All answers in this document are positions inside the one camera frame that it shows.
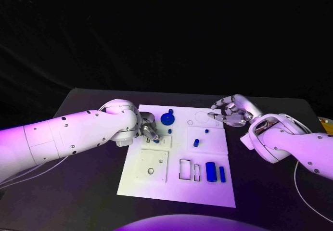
blue object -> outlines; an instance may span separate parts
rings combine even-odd
[[[199,140],[196,139],[194,143],[193,143],[193,146],[197,147],[197,145],[199,145]]]
[[[223,167],[219,167],[219,169],[220,169],[220,182],[224,183]]]
[[[168,110],[168,113],[164,113],[164,114],[161,115],[161,123],[162,123],[164,125],[171,125],[173,122],[174,122],[174,116],[173,116],[173,110],[170,109],[170,110]]]
[[[206,162],[206,181],[207,182],[216,182],[217,176],[216,176],[216,168],[213,162]]]

table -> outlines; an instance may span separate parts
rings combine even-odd
[[[89,110],[111,99],[138,104],[210,107],[217,95],[73,89],[54,117]],[[301,99],[248,97],[265,113],[285,113],[312,132],[324,132]],[[295,158],[268,163],[239,141],[248,125],[224,125],[236,208],[116,195],[126,147],[113,142],[72,155],[46,174],[13,185],[0,200],[0,227],[18,231],[112,230],[148,217],[197,214],[253,224],[269,230],[331,230],[333,224],[302,203],[294,187]],[[37,172],[59,160],[44,164]],[[333,218],[333,181],[299,166],[297,184],[312,207]]]

robotic hand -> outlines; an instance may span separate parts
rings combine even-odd
[[[240,137],[248,149],[255,149],[271,163],[291,154],[311,172],[333,180],[333,135],[311,133],[285,114],[263,114],[239,94],[216,101],[211,109],[224,103],[226,115],[210,112],[207,116],[233,127],[249,122],[248,133]]]
[[[0,131],[0,182],[20,171],[115,141],[122,147],[132,138],[158,141],[154,115],[138,112],[125,100],[112,100],[88,110]]]

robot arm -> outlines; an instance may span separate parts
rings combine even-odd
[[[88,110],[34,124],[0,131],[0,182],[20,171],[115,141],[132,144],[132,138],[155,134],[154,116],[141,114],[129,101],[112,100],[105,112]]]
[[[248,149],[255,149],[271,163],[291,154],[311,172],[333,180],[333,136],[308,134],[311,131],[305,130],[304,125],[284,114],[263,115],[239,94],[214,102],[211,109],[223,103],[227,103],[226,116],[214,113],[207,113],[207,116],[233,127],[249,122],[248,133],[240,137]]]

white cable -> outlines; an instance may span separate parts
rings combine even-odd
[[[307,131],[307,133],[311,133],[311,130],[308,129],[308,127],[297,120],[294,119],[291,116],[288,116],[286,114],[279,114],[281,116],[284,116],[286,119],[289,119],[291,122],[297,123]],[[295,182],[295,172],[297,172],[297,166],[298,166],[298,161],[295,163],[295,170],[294,170],[294,183],[295,183],[295,190],[297,190],[297,193],[298,193],[298,196],[301,198],[301,200],[304,201],[305,205],[308,206],[308,208],[327,220],[333,223],[333,221],[324,216],[320,214],[320,212],[315,211],[315,209],[308,205],[307,201],[304,200],[301,194],[299,194],[299,190],[298,190],[298,187],[297,187],[297,182]]]
[[[28,172],[31,172],[33,170],[36,170],[41,165],[37,165],[33,169],[30,169],[28,171],[26,171],[24,173],[21,173],[18,176],[15,176],[14,178],[10,178],[8,180],[2,181],[0,183],[0,185],[5,184],[7,182],[10,182],[11,180],[17,179],[18,177],[24,176]]]
[[[51,169],[62,163],[62,161],[60,161],[51,168],[49,168],[44,172],[39,173],[36,176],[33,176],[33,177],[30,177],[30,178],[27,178],[27,179],[24,179],[24,180],[20,180],[20,181],[17,181],[17,182],[14,182],[14,183],[11,183],[11,184],[2,186],[0,189],[8,187],[10,185],[14,185],[14,184],[17,184],[17,183],[21,183],[23,181],[30,180],[30,179],[34,178],[34,177],[39,177],[39,176],[43,175],[49,170],[51,170]]]
[[[308,208],[310,208],[310,209],[311,209],[327,221],[330,221],[330,222],[333,223],[333,221],[331,221],[324,215],[321,215],[321,214],[315,211],[315,209],[308,205],[308,203],[305,202],[305,200],[304,200],[304,198],[302,198],[302,196],[301,196],[301,194],[299,194],[299,190],[298,190],[298,187],[297,187],[297,183],[295,183],[295,190],[297,190],[298,195],[299,195],[299,198],[301,198],[301,200],[304,201],[304,203],[307,204]]]

